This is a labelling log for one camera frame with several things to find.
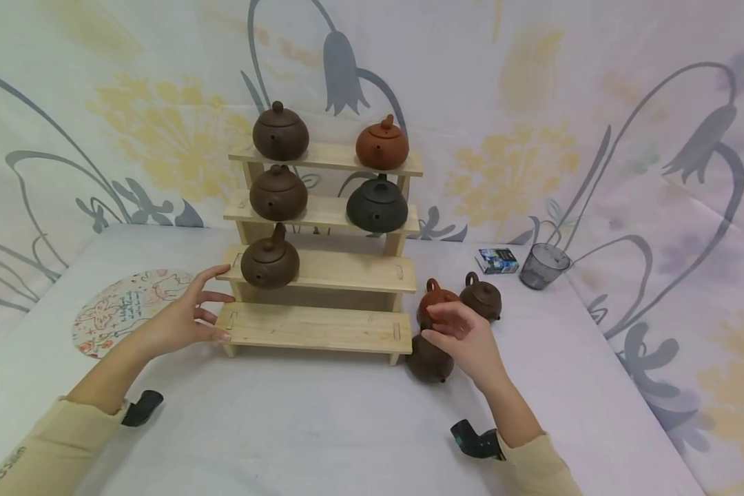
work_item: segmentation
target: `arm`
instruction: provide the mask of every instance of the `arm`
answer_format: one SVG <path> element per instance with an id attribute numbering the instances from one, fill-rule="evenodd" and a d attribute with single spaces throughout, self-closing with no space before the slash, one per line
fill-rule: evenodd
<path id="1" fill-rule="evenodd" d="M 226 341 L 214 324 L 216 316 L 198 306 L 233 302 L 227 294 L 202 291 L 205 283 L 228 265 L 201 272 L 182 297 L 116 345 L 69 395 L 34 425 L 0 465 L 0 496 L 68 496 L 127 413 L 127 390 L 143 367 L 157 356 L 198 341 Z"/>
<path id="2" fill-rule="evenodd" d="M 506 462 L 504 479 L 519 496 L 581 496 L 570 470 L 510 380 L 487 320 L 461 302 L 435 304 L 424 339 L 444 350 L 485 396 Z"/>

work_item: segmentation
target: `beige sleeve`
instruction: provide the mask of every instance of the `beige sleeve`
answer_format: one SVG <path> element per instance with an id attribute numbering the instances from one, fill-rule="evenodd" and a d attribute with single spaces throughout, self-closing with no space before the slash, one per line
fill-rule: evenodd
<path id="1" fill-rule="evenodd" d="M 548 434 L 519 448 L 510 448 L 499 437 L 499 445 L 506 461 L 496 465 L 504 485 L 512 489 L 514 495 L 582 496 Z"/>
<path id="2" fill-rule="evenodd" d="M 59 398 L 0 465 L 0 496 L 68 496 L 127 413 Z"/>

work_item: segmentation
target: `wooden display stand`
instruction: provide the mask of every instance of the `wooden display stand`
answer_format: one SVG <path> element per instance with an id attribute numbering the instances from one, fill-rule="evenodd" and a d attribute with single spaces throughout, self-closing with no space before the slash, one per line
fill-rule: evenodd
<path id="1" fill-rule="evenodd" d="M 243 138 L 228 158 L 241 162 L 249 187 L 264 172 L 263 163 L 272 162 L 259 154 L 250 136 Z M 324 143 L 311 143 L 298 161 L 276 163 L 380 173 L 358 162 L 355 147 Z M 410 178 L 423 174 L 414 153 L 403 166 L 386 173 L 397 176 L 405 198 Z M 357 231 L 347 219 L 346 203 L 345 198 L 309 195 L 304 213 L 285 224 Z M 231 342 L 224 345 L 226 354 L 235 356 L 240 346 L 366 351 L 388 354 L 390 365 L 397 364 L 399 355 L 410 355 L 410 317 L 400 313 L 400 299 L 403 293 L 415 293 L 417 283 L 413 262 L 402 257 L 402 249 L 405 237 L 419 234 L 419 216 L 414 205 L 408 209 L 402 228 L 386 235 L 381 255 L 298 250 L 298 277 L 285 288 L 264 291 L 242 277 L 240 258 L 253 241 L 272 233 L 274 223 L 251 208 L 248 189 L 238 190 L 224 218 L 236 221 L 242 244 L 229 247 L 224 263 L 231 263 L 231 270 L 218 277 L 231 283 L 237 299 L 224 304 L 216 324 L 231 335 Z M 383 298 L 374 298 L 377 294 Z"/>

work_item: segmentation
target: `dark brown teapot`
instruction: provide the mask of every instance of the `dark brown teapot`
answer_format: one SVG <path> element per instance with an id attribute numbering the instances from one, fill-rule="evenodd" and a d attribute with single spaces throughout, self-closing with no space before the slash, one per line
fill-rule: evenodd
<path id="1" fill-rule="evenodd" d="M 306 209 L 306 185 L 285 165 L 273 165 L 259 174 L 251 186 L 251 207 L 267 220 L 297 218 Z"/>
<path id="2" fill-rule="evenodd" d="M 421 382 L 446 382 L 455 368 L 450 355 L 438 349 L 420 334 L 411 340 L 413 353 L 405 356 L 405 364 L 414 377 Z"/>
<path id="3" fill-rule="evenodd" d="M 347 199 L 347 218 L 370 233 L 396 231 L 408 220 L 408 202 L 386 174 L 364 181 Z"/>
<path id="4" fill-rule="evenodd" d="M 380 124 L 373 124 L 361 131 L 355 142 L 355 155 L 363 166 L 378 171 L 396 169 L 408 158 L 408 137 L 394 125 L 389 114 Z"/>
<path id="5" fill-rule="evenodd" d="M 449 289 L 441 289 L 438 285 L 438 281 L 434 280 L 434 278 L 429 278 L 429 280 L 426 281 L 426 293 L 419 302 L 419 308 L 417 310 L 419 329 L 430 329 L 433 327 L 433 319 L 431 319 L 430 314 L 426 312 L 427 307 L 432 304 L 457 302 L 459 300 L 460 298 L 457 297 L 457 294 L 452 293 Z"/>
<path id="6" fill-rule="evenodd" d="M 488 322 L 502 317 L 502 294 L 490 282 L 480 281 L 476 272 L 466 274 L 466 288 L 460 293 L 460 301 Z"/>
<path id="7" fill-rule="evenodd" d="M 275 289 L 287 286 L 298 276 L 300 256 L 293 245 L 284 241 L 285 234 L 287 228 L 278 223 L 271 237 L 251 243 L 242 253 L 240 271 L 248 284 Z"/>
<path id="8" fill-rule="evenodd" d="M 254 145 L 272 161 L 294 161 L 309 147 L 309 130 L 297 114 L 274 101 L 256 120 Z"/>

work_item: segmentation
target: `table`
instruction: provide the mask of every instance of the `table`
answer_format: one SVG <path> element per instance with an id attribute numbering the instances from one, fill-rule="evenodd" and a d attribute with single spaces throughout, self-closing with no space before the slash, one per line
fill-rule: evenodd
<path id="1" fill-rule="evenodd" d="M 327 246 L 325 236 L 290 237 Z M 379 241 L 347 239 L 347 251 Z M 139 271 L 195 273 L 231 242 L 233 230 L 127 225 L 97 237 L 0 345 L 0 460 L 94 366 L 70 338 L 83 304 Z M 460 292 L 479 246 L 409 240 L 404 255 L 420 288 L 435 277 Z M 525 259 L 525 247 L 511 249 Z M 494 324 L 504 364 L 585 495 L 702 496 L 565 277 L 542 292 L 514 275 L 482 280 L 504 297 Z M 404 311 L 420 296 L 405 296 Z M 162 407 L 144 427 L 120 429 L 79 494 L 502 494 L 493 461 L 462 455 L 449 433 L 463 418 L 478 432 L 493 427 L 460 370 L 426 386 L 383 355 L 243 349 L 229 359 L 201 344 L 152 362 L 128 398 L 144 389 L 162 392 Z"/>

